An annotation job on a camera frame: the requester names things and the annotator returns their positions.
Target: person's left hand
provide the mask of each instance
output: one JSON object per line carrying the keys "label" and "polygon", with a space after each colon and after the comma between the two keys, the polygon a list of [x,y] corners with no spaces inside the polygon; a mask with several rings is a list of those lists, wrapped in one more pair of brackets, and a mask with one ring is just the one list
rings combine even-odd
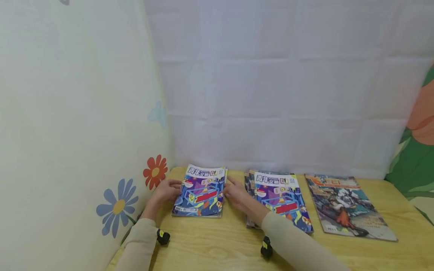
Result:
{"label": "person's left hand", "polygon": [[162,204],[167,200],[175,200],[181,194],[181,181],[164,180],[152,193],[149,201]]}

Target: magazine cover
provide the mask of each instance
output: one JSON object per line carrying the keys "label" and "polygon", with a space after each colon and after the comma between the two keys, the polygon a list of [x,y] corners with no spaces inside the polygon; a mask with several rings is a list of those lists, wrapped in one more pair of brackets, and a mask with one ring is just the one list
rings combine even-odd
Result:
{"label": "magazine cover", "polygon": [[[267,174],[275,174],[275,175],[290,175],[289,172],[275,172],[275,171],[262,171],[262,170],[249,170],[244,173],[244,187],[246,188],[247,193],[256,199],[255,196],[255,172],[267,173]],[[261,229],[258,225],[256,225],[253,220],[251,220],[248,216],[246,216],[246,226],[248,228]]]}
{"label": "magazine cover", "polygon": [[256,199],[276,214],[285,216],[306,233],[313,232],[312,223],[295,175],[254,173]]}
{"label": "magazine cover", "polygon": [[398,241],[354,177],[305,176],[324,232]]}
{"label": "magazine cover", "polygon": [[188,165],[172,215],[221,217],[227,169]]}

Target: table surface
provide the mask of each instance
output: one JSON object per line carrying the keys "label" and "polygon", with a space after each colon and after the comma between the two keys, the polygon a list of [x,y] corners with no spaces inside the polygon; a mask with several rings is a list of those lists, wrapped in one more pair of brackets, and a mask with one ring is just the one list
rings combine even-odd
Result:
{"label": "table surface", "polygon": [[[185,171],[176,167],[168,178],[183,180]],[[244,181],[241,171],[229,170],[229,175]],[[306,179],[303,175],[297,179],[315,230],[311,236],[352,270],[434,270],[434,227],[391,183],[357,179],[398,242],[324,233]],[[247,229],[245,215],[226,199],[223,206],[222,218],[212,219],[172,217],[172,205],[166,204],[157,225],[171,234],[171,241],[167,247],[157,243],[150,270],[293,270],[276,253],[270,261],[264,260],[260,254],[263,232]],[[114,269],[122,252],[120,248],[107,271]]]}

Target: person's right hand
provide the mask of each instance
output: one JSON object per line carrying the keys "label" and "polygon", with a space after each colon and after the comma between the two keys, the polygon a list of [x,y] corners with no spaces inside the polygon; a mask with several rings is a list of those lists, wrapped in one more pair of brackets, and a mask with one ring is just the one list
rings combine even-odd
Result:
{"label": "person's right hand", "polygon": [[230,183],[224,184],[223,194],[229,199],[230,203],[238,210],[244,212],[244,202],[251,198],[244,186],[238,180],[228,176]]}

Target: blue flower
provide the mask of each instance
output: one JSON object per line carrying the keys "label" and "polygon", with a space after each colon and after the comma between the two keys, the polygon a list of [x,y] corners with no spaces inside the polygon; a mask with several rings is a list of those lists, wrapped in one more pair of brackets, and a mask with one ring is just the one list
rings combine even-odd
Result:
{"label": "blue flower", "polygon": [[127,215],[125,212],[132,214],[135,209],[132,204],[138,201],[138,196],[131,199],[136,187],[132,186],[133,179],[130,179],[125,185],[125,179],[119,181],[118,184],[118,199],[116,199],[111,189],[104,191],[104,198],[110,204],[100,204],[96,207],[96,214],[104,216],[102,223],[105,224],[102,228],[102,235],[107,235],[112,227],[113,238],[116,238],[119,228],[119,218],[122,220],[122,225],[125,227],[128,224],[128,220],[135,223],[134,219]]}

